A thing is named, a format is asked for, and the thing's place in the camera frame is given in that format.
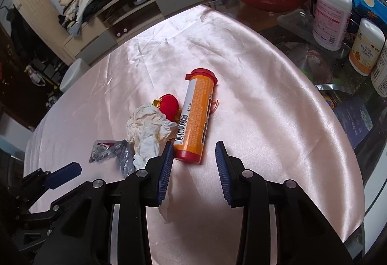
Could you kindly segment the white bottle pink label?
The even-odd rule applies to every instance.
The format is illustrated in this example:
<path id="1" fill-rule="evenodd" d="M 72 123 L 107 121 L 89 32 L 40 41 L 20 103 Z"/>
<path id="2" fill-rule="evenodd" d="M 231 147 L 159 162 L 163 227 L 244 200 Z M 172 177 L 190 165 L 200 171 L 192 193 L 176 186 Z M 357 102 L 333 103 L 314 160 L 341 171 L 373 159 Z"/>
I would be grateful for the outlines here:
<path id="1" fill-rule="evenodd" d="M 338 51 L 348 27 L 352 0 L 317 0 L 312 34 L 315 41 L 330 51 Z"/>

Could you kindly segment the blue snack bag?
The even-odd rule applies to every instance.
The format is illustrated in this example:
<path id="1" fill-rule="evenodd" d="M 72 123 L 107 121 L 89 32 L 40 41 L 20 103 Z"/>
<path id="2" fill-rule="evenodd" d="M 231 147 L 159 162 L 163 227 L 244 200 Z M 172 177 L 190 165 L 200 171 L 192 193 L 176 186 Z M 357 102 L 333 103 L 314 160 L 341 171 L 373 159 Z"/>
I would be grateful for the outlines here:
<path id="1" fill-rule="evenodd" d="M 353 8 L 361 17 L 368 18 L 379 27 L 386 27 L 386 5 L 379 0 L 352 0 Z"/>

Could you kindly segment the crumpled white tissue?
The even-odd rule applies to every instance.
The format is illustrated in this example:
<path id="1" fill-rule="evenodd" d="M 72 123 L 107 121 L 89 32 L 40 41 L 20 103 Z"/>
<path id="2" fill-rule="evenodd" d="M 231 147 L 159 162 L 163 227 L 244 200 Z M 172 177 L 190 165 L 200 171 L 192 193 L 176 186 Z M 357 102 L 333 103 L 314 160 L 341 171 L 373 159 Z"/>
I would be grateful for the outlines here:
<path id="1" fill-rule="evenodd" d="M 168 141 L 177 127 L 150 102 L 138 107 L 126 124 L 127 140 L 134 148 L 135 168 L 144 169 L 149 159 L 157 157 L 160 145 Z"/>

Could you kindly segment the red ball ornament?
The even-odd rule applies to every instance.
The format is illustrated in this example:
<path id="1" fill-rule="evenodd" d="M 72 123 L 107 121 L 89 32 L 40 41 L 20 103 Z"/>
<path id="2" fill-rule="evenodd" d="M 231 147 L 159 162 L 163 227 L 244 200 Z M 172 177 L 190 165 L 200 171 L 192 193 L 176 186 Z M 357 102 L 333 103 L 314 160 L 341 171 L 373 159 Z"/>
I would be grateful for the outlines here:
<path id="1" fill-rule="evenodd" d="M 181 109 L 177 98 L 172 94 L 166 94 L 155 99 L 152 104 L 163 113 L 169 121 L 179 122 Z"/>

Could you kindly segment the white bottle orange label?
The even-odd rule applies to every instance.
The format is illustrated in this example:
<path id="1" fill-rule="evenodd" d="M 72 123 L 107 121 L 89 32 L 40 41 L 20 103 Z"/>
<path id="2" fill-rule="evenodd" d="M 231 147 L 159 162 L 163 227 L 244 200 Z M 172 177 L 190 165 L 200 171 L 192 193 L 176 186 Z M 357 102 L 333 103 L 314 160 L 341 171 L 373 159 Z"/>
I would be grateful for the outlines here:
<path id="1" fill-rule="evenodd" d="M 370 75 L 384 42 L 382 30 L 369 19 L 362 18 L 349 53 L 349 62 L 357 73 L 362 76 Z"/>

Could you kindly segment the beige TV cabinet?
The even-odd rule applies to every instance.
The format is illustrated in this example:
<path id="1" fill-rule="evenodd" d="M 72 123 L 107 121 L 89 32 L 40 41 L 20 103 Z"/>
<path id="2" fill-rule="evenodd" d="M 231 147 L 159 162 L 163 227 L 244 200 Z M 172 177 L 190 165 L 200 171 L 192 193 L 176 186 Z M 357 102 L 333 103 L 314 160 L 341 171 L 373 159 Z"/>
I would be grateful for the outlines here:
<path id="1" fill-rule="evenodd" d="M 183 10 L 208 0 L 112 0 L 70 36 L 64 50 L 72 61 L 94 63 L 127 40 Z"/>

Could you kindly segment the white round stool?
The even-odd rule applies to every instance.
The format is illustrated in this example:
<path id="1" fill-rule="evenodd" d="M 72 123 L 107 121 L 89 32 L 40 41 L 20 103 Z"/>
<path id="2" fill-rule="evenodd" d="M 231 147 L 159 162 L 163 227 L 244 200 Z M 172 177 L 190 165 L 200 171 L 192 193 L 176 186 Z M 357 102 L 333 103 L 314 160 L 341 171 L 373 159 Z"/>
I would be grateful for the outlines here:
<path id="1" fill-rule="evenodd" d="M 64 74 L 64 77 L 60 83 L 60 91 L 65 93 L 89 69 L 90 66 L 83 59 L 77 59 L 75 62 L 73 62 Z"/>

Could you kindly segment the blue booklet under glass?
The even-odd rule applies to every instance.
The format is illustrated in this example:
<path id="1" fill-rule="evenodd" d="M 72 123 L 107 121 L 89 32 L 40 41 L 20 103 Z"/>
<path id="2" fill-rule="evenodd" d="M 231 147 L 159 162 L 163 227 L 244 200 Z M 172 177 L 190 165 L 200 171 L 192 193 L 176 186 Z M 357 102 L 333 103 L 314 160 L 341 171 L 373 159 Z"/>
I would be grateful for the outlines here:
<path id="1" fill-rule="evenodd" d="M 333 109 L 347 138 L 355 149 L 373 128 L 371 117 L 359 96 L 351 97 Z"/>

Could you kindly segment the clear blister pack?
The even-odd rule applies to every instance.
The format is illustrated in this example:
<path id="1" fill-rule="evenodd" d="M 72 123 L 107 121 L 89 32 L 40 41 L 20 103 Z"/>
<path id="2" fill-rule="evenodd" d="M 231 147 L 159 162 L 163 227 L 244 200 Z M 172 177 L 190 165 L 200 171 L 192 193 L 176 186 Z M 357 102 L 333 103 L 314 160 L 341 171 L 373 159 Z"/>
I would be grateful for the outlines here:
<path id="1" fill-rule="evenodd" d="M 97 140 L 93 144 L 89 163 L 103 163 L 115 159 L 116 166 L 123 178 L 134 173 L 132 148 L 126 140 Z"/>

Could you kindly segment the pile of folded clothes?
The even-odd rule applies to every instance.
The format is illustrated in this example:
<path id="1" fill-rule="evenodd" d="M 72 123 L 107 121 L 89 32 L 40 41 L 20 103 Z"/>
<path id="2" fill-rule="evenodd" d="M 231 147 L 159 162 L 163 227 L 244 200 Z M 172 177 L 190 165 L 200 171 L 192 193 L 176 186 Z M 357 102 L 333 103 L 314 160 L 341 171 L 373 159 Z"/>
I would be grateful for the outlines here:
<path id="1" fill-rule="evenodd" d="M 64 27 L 69 35 L 78 37 L 81 35 L 83 14 L 95 0 L 60 0 L 63 12 L 58 16 L 59 24 Z"/>

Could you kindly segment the pink satin tablecloth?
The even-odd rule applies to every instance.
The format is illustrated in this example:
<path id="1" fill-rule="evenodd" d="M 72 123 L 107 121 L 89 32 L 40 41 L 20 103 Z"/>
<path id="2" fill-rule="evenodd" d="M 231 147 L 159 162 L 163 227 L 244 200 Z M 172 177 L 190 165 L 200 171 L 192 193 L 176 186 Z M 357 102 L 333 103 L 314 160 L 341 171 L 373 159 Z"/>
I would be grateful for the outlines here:
<path id="1" fill-rule="evenodd" d="M 243 211 L 224 198 L 218 141 L 267 181 L 296 181 L 340 239 L 364 219 L 352 145 L 315 85 L 263 36 L 204 6 L 130 39 L 49 110 L 28 143 L 26 172 L 76 161 L 82 173 L 33 212 L 82 182 L 122 179 L 113 160 L 90 162 L 97 140 L 129 140 L 136 165 L 174 144 L 165 200 L 147 210 L 154 264 L 236 262 Z"/>

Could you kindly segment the orange tube red cap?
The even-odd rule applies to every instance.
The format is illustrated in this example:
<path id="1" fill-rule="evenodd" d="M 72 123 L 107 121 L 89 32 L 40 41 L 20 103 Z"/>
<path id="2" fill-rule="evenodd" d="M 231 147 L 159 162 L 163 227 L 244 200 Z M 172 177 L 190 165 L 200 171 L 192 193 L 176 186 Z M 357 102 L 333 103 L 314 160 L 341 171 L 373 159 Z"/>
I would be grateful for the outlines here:
<path id="1" fill-rule="evenodd" d="M 186 80 L 188 88 L 174 139 L 174 157 L 199 164 L 218 80 L 214 73 L 205 68 L 196 68 L 186 74 Z"/>

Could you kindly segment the yellow cap white bottle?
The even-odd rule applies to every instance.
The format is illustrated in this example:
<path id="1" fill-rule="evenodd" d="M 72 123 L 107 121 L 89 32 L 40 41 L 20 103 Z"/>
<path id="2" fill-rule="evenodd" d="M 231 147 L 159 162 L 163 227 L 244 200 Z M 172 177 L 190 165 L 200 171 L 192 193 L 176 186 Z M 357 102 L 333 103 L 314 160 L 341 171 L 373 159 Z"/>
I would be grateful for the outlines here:
<path id="1" fill-rule="evenodd" d="M 385 41 L 371 73 L 371 82 L 375 91 L 382 97 L 387 97 L 387 41 Z"/>

